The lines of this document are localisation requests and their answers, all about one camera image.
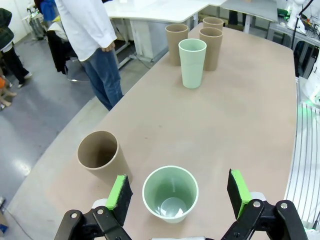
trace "green cup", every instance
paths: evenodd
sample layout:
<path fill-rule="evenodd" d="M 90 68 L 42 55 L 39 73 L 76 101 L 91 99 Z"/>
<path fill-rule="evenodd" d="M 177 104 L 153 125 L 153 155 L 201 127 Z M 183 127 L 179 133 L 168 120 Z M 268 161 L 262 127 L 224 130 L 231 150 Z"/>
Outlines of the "green cup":
<path fill-rule="evenodd" d="M 153 215 L 175 224 L 195 207 L 199 188 L 192 174 L 179 166 L 163 166 L 153 171 L 142 188 L 144 205 Z"/>
<path fill-rule="evenodd" d="M 182 84 L 188 89 L 201 85 L 206 49 L 207 44 L 199 39 L 189 38 L 179 43 Z"/>

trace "white lab coat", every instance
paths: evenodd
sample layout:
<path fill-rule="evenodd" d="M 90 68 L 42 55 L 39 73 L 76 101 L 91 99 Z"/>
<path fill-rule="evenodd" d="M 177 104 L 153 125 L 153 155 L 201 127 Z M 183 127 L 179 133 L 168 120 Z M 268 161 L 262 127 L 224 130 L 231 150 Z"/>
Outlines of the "white lab coat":
<path fill-rule="evenodd" d="M 80 61 L 117 39 L 102 0 L 55 0 L 63 28 Z"/>

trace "brown paper cup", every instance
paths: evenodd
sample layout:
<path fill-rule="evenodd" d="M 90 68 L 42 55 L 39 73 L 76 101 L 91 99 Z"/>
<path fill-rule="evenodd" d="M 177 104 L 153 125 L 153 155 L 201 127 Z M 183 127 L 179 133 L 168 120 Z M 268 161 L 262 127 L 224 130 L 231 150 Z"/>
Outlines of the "brown paper cup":
<path fill-rule="evenodd" d="M 219 29 L 222 31 L 224 27 L 224 21 L 220 18 L 210 16 L 210 17 L 205 17 L 203 19 L 203 27 L 204 28 L 215 28 Z"/>
<path fill-rule="evenodd" d="M 118 175 L 132 173 L 117 138 L 107 131 L 96 131 L 82 140 L 77 152 L 79 163 L 90 173 L 113 186 Z"/>
<path fill-rule="evenodd" d="M 174 66 L 180 66 L 179 43 L 188 38 L 188 26 L 184 24 L 171 24 L 166 26 L 166 39 L 169 47 L 170 62 Z"/>
<path fill-rule="evenodd" d="M 200 30 L 200 40 L 206 43 L 203 70 L 214 71 L 217 69 L 222 37 L 222 31 L 217 28 L 205 27 Z"/>

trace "cardboard box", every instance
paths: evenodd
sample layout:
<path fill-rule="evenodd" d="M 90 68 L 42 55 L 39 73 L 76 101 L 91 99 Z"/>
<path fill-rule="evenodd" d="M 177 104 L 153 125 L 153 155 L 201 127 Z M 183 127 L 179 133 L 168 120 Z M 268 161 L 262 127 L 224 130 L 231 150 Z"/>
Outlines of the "cardboard box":
<path fill-rule="evenodd" d="M 0 211 L 0 237 L 3 237 L 5 235 L 5 232 L 8 229 L 8 222 L 5 219 L 5 216 Z"/>

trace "cup bottom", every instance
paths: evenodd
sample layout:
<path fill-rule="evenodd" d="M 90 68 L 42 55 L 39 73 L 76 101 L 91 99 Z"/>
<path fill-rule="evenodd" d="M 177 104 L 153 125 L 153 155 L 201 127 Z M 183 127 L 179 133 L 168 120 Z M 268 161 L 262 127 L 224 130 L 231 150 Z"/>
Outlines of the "cup bottom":
<path fill-rule="evenodd" d="M 164 217 L 180 217 L 187 211 L 184 201 L 178 197 L 169 197 L 160 206 L 160 214 Z"/>

